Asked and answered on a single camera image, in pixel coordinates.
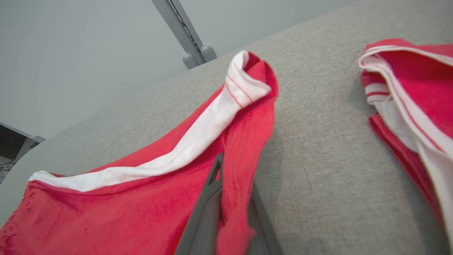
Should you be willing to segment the red white-sleeved t-shirt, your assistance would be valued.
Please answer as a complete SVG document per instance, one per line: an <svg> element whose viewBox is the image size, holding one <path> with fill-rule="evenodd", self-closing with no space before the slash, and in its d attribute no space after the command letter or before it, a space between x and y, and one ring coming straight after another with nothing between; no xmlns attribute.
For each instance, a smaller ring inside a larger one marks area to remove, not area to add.
<svg viewBox="0 0 453 255"><path fill-rule="evenodd" d="M358 59L375 135L446 231L453 255L453 45L384 39Z"/></svg>

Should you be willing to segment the grey partition leg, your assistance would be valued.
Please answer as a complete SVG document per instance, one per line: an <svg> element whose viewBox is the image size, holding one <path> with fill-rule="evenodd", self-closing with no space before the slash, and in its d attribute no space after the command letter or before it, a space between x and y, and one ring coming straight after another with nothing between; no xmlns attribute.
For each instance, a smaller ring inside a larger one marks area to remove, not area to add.
<svg viewBox="0 0 453 255"><path fill-rule="evenodd" d="M0 122L0 163L16 163L45 139Z"/></svg>

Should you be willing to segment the frosted white partition panel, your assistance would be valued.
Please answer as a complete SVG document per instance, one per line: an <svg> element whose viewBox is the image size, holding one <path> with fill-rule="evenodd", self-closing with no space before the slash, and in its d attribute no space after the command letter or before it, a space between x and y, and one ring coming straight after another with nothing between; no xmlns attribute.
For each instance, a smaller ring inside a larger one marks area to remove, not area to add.
<svg viewBox="0 0 453 255"><path fill-rule="evenodd" d="M179 0L218 57L356 0Z"/></svg>
<svg viewBox="0 0 453 255"><path fill-rule="evenodd" d="M187 71L152 0L0 0L0 123L49 138Z"/></svg>

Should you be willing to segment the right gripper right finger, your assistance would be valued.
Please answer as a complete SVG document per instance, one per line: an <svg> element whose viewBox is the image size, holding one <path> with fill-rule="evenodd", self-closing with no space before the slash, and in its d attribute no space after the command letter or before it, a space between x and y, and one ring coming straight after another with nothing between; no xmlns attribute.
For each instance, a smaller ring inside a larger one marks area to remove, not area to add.
<svg viewBox="0 0 453 255"><path fill-rule="evenodd" d="M249 242L246 255L283 255L256 183L252 186L247 216L248 224L254 230L254 236Z"/></svg>

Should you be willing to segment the red shirt with logo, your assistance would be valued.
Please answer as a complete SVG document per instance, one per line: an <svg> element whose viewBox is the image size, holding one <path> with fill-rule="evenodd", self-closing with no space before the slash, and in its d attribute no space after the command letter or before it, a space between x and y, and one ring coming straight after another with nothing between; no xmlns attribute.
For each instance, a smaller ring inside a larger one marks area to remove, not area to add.
<svg viewBox="0 0 453 255"><path fill-rule="evenodd" d="M220 154L214 251L245 255L256 234L247 216L253 176L277 97L270 65L239 52L222 86L154 143L79 175L35 172L0 228L0 255L173 255Z"/></svg>

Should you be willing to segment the grey partition post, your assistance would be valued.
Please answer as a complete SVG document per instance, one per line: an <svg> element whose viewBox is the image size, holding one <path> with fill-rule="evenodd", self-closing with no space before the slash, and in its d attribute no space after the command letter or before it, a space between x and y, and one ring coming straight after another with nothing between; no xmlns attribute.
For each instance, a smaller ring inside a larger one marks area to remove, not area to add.
<svg viewBox="0 0 453 255"><path fill-rule="evenodd" d="M185 51L182 61L187 69L217 58L214 49L202 42L180 0L152 0L152 3Z"/></svg>

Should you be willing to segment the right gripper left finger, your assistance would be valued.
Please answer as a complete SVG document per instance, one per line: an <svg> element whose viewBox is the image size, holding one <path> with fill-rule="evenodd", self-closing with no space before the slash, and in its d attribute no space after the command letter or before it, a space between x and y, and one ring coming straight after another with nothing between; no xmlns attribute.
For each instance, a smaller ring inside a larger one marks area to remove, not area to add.
<svg viewBox="0 0 453 255"><path fill-rule="evenodd" d="M214 160L178 242L175 255L216 255L221 218L223 158L224 154L221 153Z"/></svg>

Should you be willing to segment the grey fabric sofa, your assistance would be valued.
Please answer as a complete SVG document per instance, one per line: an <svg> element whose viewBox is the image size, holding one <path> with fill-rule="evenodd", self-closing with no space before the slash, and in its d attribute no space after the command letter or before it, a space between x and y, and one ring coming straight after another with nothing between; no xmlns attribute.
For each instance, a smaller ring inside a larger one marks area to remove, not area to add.
<svg viewBox="0 0 453 255"><path fill-rule="evenodd" d="M285 255L448 255L430 206L372 132L357 57L382 39L453 43L453 0L361 0L249 46L279 83L254 180ZM111 104L26 153L0 185L0 227L33 172L76 174L163 137L222 83L234 54Z"/></svg>

